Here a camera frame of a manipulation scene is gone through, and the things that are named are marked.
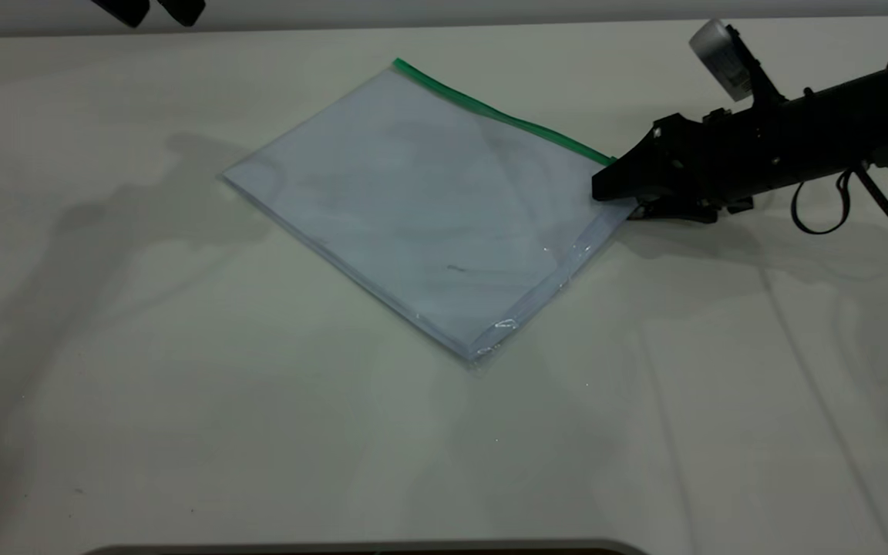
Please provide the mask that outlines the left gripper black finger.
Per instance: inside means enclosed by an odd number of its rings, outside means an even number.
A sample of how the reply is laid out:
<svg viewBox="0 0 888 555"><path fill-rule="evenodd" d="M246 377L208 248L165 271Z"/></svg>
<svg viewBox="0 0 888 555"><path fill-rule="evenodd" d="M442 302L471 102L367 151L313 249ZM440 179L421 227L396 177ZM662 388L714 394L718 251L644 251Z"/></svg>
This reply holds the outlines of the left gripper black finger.
<svg viewBox="0 0 888 555"><path fill-rule="evenodd" d="M207 9L204 0L159 0L158 3L177 24L183 27L194 27Z"/></svg>
<svg viewBox="0 0 888 555"><path fill-rule="evenodd" d="M149 0L92 0L92 3L131 29L138 28L150 11Z"/></svg>

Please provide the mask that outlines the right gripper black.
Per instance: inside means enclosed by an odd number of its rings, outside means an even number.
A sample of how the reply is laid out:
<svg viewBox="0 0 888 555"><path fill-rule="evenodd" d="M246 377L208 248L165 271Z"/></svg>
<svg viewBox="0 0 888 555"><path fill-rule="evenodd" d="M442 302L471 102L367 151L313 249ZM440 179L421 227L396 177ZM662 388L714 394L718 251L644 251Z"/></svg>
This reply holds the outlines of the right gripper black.
<svg viewBox="0 0 888 555"><path fill-rule="evenodd" d="M715 224L723 212L753 210L753 194L843 171L886 142L888 71L881 70L722 119L656 120L630 151L592 176L591 197L641 200L631 221Z"/></svg>

